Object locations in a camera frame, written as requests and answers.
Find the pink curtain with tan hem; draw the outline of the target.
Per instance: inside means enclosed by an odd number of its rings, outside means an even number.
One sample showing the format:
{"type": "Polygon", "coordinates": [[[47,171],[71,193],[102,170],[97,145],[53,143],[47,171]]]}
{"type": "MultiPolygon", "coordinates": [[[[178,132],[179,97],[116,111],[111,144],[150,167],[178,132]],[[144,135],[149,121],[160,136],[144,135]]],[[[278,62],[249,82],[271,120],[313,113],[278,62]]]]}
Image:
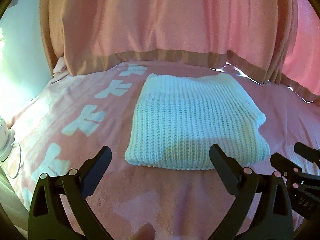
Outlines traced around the pink curtain with tan hem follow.
{"type": "Polygon", "coordinates": [[[319,103],[319,17],[308,0],[40,0],[50,69],[71,75],[129,61],[221,68],[319,103]]]}

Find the white red black knit sweater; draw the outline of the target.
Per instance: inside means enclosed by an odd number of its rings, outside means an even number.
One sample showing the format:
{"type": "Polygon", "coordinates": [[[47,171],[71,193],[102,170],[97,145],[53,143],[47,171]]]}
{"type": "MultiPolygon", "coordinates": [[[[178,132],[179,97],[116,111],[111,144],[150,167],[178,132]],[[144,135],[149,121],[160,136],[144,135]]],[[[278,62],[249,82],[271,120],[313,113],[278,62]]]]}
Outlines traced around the white red black knit sweater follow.
{"type": "Polygon", "coordinates": [[[228,74],[151,74],[137,100],[125,160],[136,166],[212,170],[213,144],[242,166],[270,155],[259,133],[266,116],[228,74]]]}

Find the pink patterned bed blanket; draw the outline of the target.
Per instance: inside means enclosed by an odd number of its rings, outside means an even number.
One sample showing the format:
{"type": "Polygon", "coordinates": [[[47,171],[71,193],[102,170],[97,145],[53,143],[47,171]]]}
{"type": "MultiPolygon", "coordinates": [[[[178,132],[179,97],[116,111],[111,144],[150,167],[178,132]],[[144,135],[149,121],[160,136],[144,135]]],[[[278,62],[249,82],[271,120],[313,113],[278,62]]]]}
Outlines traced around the pink patterned bed blanket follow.
{"type": "MultiPolygon", "coordinates": [[[[111,70],[55,78],[12,119],[22,149],[19,175],[11,184],[29,207],[42,173],[59,176],[94,157],[103,146],[112,161],[88,203],[115,239],[127,239],[151,224],[157,239],[206,239],[233,202],[217,172],[171,170],[131,165],[125,160],[132,119],[142,87],[151,74],[204,77],[228,74],[236,79],[266,116],[259,133],[270,155],[281,153],[309,173],[316,165],[295,154],[300,141],[319,147],[319,107],[290,87],[259,85],[233,67],[221,71],[183,63],[124,62],[111,70]]],[[[270,155],[249,165],[259,173],[273,171],[270,155]]]]}

